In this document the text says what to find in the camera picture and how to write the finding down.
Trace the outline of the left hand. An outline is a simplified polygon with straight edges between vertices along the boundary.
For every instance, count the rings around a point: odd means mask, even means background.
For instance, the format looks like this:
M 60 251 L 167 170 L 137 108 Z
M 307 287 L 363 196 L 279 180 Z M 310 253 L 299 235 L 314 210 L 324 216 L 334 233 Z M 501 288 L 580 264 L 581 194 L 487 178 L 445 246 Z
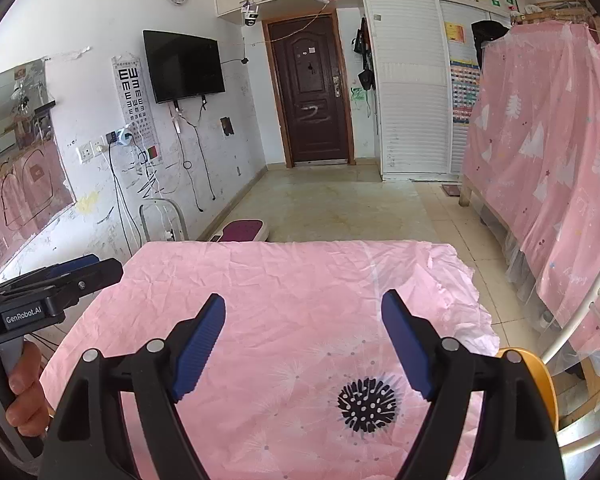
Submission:
M 42 354 L 32 342 L 26 341 L 17 365 L 9 375 L 9 388 L 16 396 L 5 412 L 10 426 L 23 437 L 42 437 L 50 423 L 50 413 L 40 382 Z

